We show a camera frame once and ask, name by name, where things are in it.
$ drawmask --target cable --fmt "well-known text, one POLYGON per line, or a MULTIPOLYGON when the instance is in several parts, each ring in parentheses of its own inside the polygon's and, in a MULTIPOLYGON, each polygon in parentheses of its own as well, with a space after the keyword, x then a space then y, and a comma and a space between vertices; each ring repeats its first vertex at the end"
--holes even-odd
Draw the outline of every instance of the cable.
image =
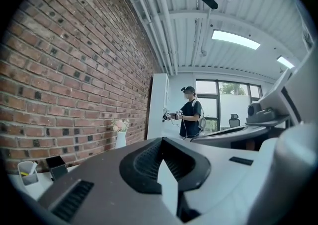
POLYGON ((179 128, 181 128, 178 124, 174 124, 173 121, 170 119, 171 123, 175 126, 178 126, 179 128))
POLYGON ((187 128, 185 127, 185 123, 183 120, 183 115, 182 115, 182 121, 183 121, 183 125, 184 125, 184 129, 185 129, 185 137, 182 138, 182 140, 185 140, 187 137, 196 137, 197 135, 199 135, 202 132, 202 129, 196 134, 196 135, 187 135, 187 128))

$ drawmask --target ceiling beam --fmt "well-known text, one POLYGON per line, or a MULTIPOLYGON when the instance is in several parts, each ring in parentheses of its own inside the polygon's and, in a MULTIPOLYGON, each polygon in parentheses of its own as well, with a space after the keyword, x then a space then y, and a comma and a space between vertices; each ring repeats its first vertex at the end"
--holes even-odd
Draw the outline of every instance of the ceiling beam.
POLYGON ((237 70, 214 68, 214 67, 179 67, 178 72, 179 73, 208 73, 208 74, 234 75, 234 76, 242 76, 242 77, 247 77, 247 78, 251 78, 255 80, 260 80, 270 84, 274 84, 276 82, 276 79, 266 77, 266 76, 261 76, 261 75, 248 73, 248 72, 241 72, 237 70))
MULTIPOLYGON (((206 18, 208 13, 208 9, 207 10, 200 10, 200 9, 194 9, 194 10, 172 10, 169 12, 170 18, 171 19, 180 19, 180 18, 206 18)), ((162 13, 158 13, 158 16, 161 20, 164 19, 164 16, 162 13)), ((233 23, 235 25, 241 26, 241 27, 245 27, 248 29, 251 29, 252 31, 255 31, 257 33, 260 33, 264 39, 266 39, 268 41, 269 44, 273 44, 275 47, 279 47, 282 52, 285 54, 285 56, 291 56, 293 58, 293 63, 295 63, 296 65, 300 63, 299 59, 292 53, 292 51, 286 47, 286 45, 284 45, 281 41, 277 40, 276 38, 272 37, 270 34, 268 34, 266 31, 260 29, 258 26, 256 26, 255 24, 234 17, 232 15, 229 14, 225 14, 225 13, 219 13, 219 12, 215 12, 212 11, 211 12, 211 19, 212 20, 216 20, 216 21, 224 21, 224 22, 230 22, 233 23)))

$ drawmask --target flower vase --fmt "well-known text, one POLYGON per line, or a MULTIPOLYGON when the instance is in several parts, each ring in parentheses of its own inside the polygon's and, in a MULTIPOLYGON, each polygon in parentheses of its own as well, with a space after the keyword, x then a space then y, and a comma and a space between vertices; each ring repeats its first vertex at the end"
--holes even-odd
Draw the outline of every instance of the flower vase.
POLYGON ((126 146, 126 132, 117 132, 116 149, 126 146))

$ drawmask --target white ceiling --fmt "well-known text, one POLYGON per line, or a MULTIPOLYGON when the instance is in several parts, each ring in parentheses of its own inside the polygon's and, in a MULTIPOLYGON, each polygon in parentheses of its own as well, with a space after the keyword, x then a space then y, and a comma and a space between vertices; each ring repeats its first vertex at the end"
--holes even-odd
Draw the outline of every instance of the white ceiling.
POLYGON ((169 18, 164 17, 162 0, 144 0, 157 38, 160 28, 153 21, 158 14, 164 30, 173 71, 169 71, 162 40, 155 42, 140 0, 131 0, 165 72, 212 72, 242 75, 274 82, 285 67, 276 61, 280 55, 298 65, 306 54, 302 22, 294 0, 215 0, 219 8, 209 10, 200 0, 166 0, 169 18), (173 39, 169 36, 171 25, 173 39), (231 32, 260 43, 257 50, 238 44, 212 40, 214 29, 231 32), (177 66, 174 67, 173 54, 177 66))

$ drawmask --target fluorescent light panel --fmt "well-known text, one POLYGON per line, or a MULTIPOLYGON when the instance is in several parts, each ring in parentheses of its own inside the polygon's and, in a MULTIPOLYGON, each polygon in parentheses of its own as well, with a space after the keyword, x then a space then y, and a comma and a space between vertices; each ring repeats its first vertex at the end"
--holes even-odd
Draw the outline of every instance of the fluorescent light panel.
POLYGON ((293 68, 295 67, 293 64, 291 64, 289 61, 287 61, 284 57, 280 56, 277 58, 277 61, 279 61, 281 64, 285 65, 288 68, 293 68))
POLYGON ((240 44, 242 46, 252 48, 254 50, 258 49, 258 47, 260 46, 259 43, 252 41, 252 40, 249 40, 249 39, 246 39, 242 36, 238 36, 236 34, 232 34, 232 33, 228 33, 228 32, 221 32, 221 31, 217 31, 217 30, 214 30, 213 35, 212 35, 212 39, 233 42, 236 44, 240 44))

